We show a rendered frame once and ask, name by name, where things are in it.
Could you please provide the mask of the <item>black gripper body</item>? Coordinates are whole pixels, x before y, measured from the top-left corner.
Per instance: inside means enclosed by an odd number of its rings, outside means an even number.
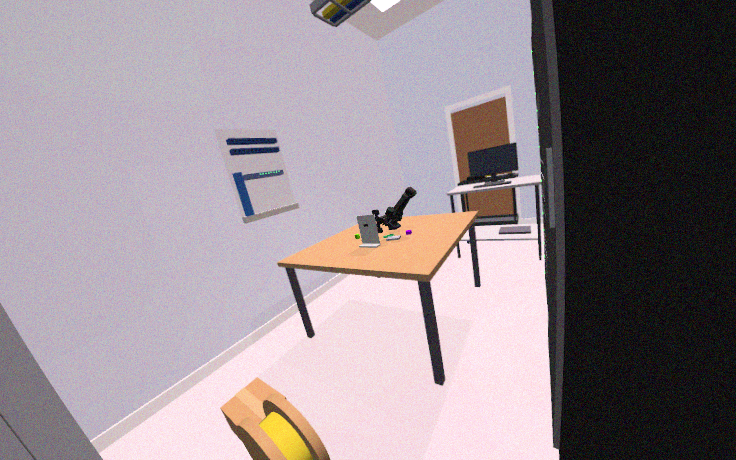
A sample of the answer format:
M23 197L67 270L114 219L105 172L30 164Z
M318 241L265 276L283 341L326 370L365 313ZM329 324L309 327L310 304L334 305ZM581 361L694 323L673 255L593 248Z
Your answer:
M385 217L385 216L380 216L379 217L378 216L379 215L379 210L372 210L372 214L375 215L375 217L378 217L378 221L376 221L376 223L378 223L379 226L380 226L380 224L383 223L381 218L382 217ZM378 230L378 233L383 233L383 229L381 227L378 227L377 230Z

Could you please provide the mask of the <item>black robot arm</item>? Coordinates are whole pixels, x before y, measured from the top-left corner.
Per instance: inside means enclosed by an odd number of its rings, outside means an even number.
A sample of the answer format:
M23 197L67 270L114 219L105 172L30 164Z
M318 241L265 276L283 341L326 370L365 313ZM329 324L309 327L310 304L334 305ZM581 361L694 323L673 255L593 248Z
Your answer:
M406 188L405 192L402 194L397 204L394 207L387 208L385 212L386 215L383 215L385 217L381 218L383 222L382 225L389 226L388 222L390 222L393 226L397 225L397 222L402 220L403 210L409 202L410 198L413 198L416 194L417 191L414 188Z

